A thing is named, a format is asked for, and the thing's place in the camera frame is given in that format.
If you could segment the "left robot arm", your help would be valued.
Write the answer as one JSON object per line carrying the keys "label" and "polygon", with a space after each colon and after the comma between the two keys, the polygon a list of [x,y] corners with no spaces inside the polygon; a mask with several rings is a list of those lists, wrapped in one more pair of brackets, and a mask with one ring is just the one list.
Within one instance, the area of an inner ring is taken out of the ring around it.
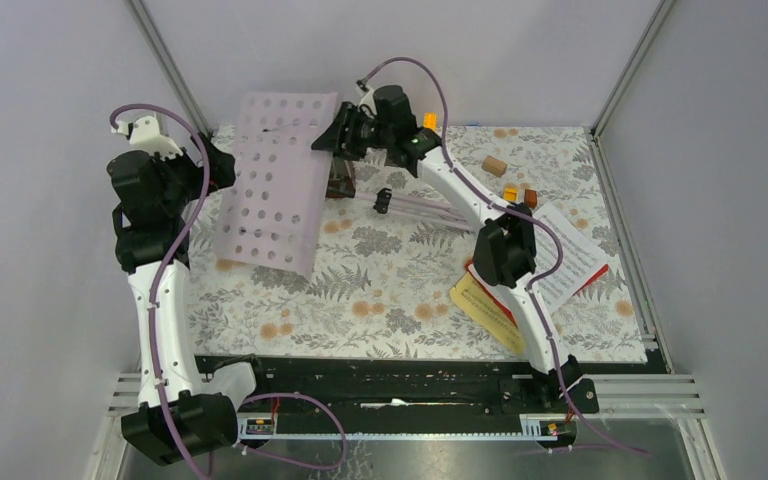
{"label": "left robot arm", "polygon": [[107,173],[119,203],[112,212],[115,256],[138,314],[141,370],[138,407],[124,416],[126,441],[160,466],[233,445],[237,411],[269,401],[270,385],[246,360],[199,373],[186,324],[189,230],[185,208],[234,182],[234,159],[207,145],[209,170],[162,133],[132,132],[132,150]]}

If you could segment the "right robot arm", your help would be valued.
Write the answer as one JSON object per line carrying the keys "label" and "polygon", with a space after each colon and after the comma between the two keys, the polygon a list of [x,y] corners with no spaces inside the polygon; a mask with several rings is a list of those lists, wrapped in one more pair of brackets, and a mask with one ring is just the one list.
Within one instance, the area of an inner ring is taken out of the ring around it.
{"label": "right robot arm", "polygon": [[367,89],[357,103],[344,102],[314,151],[356,161],[368,150],[388,154],[397,167],[440,193],[476,234],[471,265],[487,290],[513,316],[533,370],[533,396],[543,410],[583,415],[575,396],[584,373],[550,319],[540,283],[564,259],[560,238],[523,204],[492,193],[450,155],[444,133],[420,125],[397,85]]}

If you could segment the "pink music stand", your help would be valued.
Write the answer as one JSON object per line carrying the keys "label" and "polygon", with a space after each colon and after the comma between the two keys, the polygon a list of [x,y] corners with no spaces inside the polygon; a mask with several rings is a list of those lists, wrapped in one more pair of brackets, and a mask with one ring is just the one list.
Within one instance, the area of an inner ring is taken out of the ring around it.
{"label": "pink music stand", "polygon": [[310,145],[339,103],[337,93],[243,96],[233,142],[236,180],[216,219],[217,258],[312,274],[331,157]]}

